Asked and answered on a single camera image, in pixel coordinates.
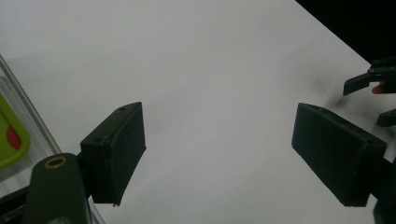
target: clear plastic container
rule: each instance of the clear plastic container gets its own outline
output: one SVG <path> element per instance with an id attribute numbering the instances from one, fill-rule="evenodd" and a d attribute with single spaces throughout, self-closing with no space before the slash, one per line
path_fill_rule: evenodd
<path id="1" fill-rule="evenodd" d="M 0 93 L 7 100 L 31 138 L 27 154 L 16 163 L 0 170 L 0 198 L 2 198 L 18 189 L 27 187 L 35 164 L 48 156 L 61 153 L 61 150 L 1 55 L 0 68 Z M 91 199 L 89 199 L 89 204 L 93 223 L 105 223 Z"/>

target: white table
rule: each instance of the white table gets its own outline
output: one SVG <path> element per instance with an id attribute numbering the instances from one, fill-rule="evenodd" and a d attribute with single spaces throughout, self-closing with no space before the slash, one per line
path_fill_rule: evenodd
<path id="1" fill-rule="evenodd" d="M 297 104 L 375 127 L 369 64 L 294 1 L 1 1 L 0 53 L 65 152 L 141 101 L 147 151 L 106 223 L 374 223 L 291 148 Z"/>

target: red object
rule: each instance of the red object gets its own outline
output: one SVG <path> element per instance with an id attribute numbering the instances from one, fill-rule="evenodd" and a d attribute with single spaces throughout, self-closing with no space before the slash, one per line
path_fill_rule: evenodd
<path id="1" fill-rule="evenodd" d="M 17 150 L 20 149 L 21 139 L 15 134 L 14 130 L 9 126 L 7 128 L 7 140 L 13 148 Z"/>

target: green object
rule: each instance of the green object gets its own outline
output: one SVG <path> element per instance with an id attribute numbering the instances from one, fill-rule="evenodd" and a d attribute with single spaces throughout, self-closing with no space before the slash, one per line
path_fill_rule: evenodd
<path id="1" fill-rule="evenodd" d="M 20 160 L 29 146 L 29 133 L 0 94 L 0 169 Z"/>

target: black clip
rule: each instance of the black clip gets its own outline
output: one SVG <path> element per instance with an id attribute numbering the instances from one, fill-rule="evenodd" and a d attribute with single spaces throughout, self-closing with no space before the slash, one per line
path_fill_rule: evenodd
<path id="1" fill-rule="evenodd" d="M 366 88 L 370 82 L 384 82 L 382 93 L 396 93 L 396 57 L 373 61 L 367 73 L 345 82 L 344 95 Z"/>

